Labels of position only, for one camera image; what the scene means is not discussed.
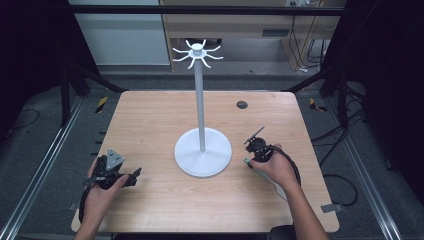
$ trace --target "round white base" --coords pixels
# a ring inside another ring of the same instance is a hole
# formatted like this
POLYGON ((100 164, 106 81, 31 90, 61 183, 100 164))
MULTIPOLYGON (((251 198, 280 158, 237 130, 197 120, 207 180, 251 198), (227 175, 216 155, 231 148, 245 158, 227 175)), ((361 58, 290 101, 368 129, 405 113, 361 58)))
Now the round white base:
POLYGON ((200 151, 199 129, 192 129, 175 144, 175 160, 184 172, 200 178, 214 176, 230 163, 231 144, 221 132, 205 128, 205 149, 200 151))

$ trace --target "white stand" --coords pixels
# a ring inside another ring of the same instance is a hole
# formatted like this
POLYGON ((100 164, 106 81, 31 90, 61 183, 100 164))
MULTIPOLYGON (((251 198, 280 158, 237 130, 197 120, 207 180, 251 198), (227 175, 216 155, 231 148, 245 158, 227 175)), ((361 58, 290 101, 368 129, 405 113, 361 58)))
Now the white stand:
POLYGON ((208 56, 213 59, 222 59, 213 57, 207 52, 216 51, 220 47, 213 50, 204 50, 203 44, 195 43, 187 45, 191 48, 190 51, 179 51, 173 48, 174 51, 179 53, 188 53, 187 56, 174 60, 182 61, 188 57, 193 60, 188 67, 189 69, 194 65, 194 76, 196 84, 196 101, 197 101, 197 117, 199 128, 192 129, 184 133, 175 144, 174 155, 178 166, 187 174, 206 178, 220 173, 230 163, 231 160, 231 144, 227 137, 212 128, 205 128, 204 123, 204 108, 203 108, 203 73, 202 64, 197 59, 202 60, 206 67, 210 66, 203 59, 208 56))

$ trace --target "white hook rack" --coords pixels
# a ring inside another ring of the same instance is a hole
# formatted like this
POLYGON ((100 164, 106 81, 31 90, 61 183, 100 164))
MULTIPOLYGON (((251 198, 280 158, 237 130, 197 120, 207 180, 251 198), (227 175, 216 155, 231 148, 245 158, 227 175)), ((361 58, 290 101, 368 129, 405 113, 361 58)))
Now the white hook rack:
POLYGON ((191 61, 190 66, 188 66, 188 69, 190 69, 190 68, 193 67, 194 62, 197 59, 202 60, 203 64, 205 64, 206 67, 211 68, 211 66, 209 66, 206 63, 204 57, 210 57, 210 58, 215 59, 215 60, 220 60, 220 59, 223 59, 224 58, 224 57, 214 57, 214 56, 211 56, 211 55, 208 54, 208 52, 215 52, 216 50, 218 50, 219 48, 221 48, 221 46, 218 46, 215 49, 210 49, 210 50, 203 49, 203 47, 206 44, 206 39, 203 40, 203 43, 202 44, 195 43, 193 45, 190 45, 190 43, 188 42, 188 40, 186 40, 186 43, 187 43, 187 46, 189 46, 191 48, 189 51, 180 51, 180 50, 178 50, 176 48, 172 48, 172 50, 176 51, 177 53, 188 53, 187 56, 185 56, 183 58, 173 59, 173 61, 175 61, 175 62, 181 62, 181 61, 183 61, 183 60, 191 57, 193 60, 191 61))

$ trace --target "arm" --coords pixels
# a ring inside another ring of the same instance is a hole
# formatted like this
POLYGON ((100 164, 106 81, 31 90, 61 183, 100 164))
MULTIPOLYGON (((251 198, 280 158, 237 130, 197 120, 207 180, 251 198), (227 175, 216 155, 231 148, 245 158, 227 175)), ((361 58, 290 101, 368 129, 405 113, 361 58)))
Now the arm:
MULTIPOLYGON (((88 176, 91 175, 95 166, 96 160, 88 171, 88 176)), ((74 237, 74 240, 89 240, 94 239, 103 218, 112 204, 113 199, 118 194, 119 189, 124 186, 128 179, 128 175, 123 175, 115 182, 108 190, 103 190, 95 185, 91 188, 90 193, 85 200, 84 220, 74 237)))
POLYGON ((251 161, 250 164, 253 168, 265 172, 272 181, 283 188, 293 217, 297 239, 328 239, 302 188, 297 183, 289 161, 283 155, 274 151, 268 162, 251 161))

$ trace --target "small black object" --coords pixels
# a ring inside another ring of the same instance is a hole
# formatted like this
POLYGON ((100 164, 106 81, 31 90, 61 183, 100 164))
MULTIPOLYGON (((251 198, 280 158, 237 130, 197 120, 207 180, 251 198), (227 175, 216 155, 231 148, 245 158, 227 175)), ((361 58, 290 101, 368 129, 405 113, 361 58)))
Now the small black object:
MULTIPOLYGON (((102 155, 97 158, 96 165, 93 169, 93 173, 89 179, 84 182, 86 186, 84 192, 81 196, 80 208, 79 208, 79 220, 82 223, 84 218, 84 207, 85 200, 87 199, 88 193, 91 188, 95 185, 98 185, 104 190, 109 189, 113 186, 113 184, 123 175, 120 174, 119 169, 122 166, 124 158, 122 158, 119 154, 113 152, 113 150, 108 151, 108 156, 102 155)), ((122 187, 130 187, 135 186, 137 183, 137 177, 140 176, 141 168, 138 168, 132 174, 129 175, 127 181, 122 187)))

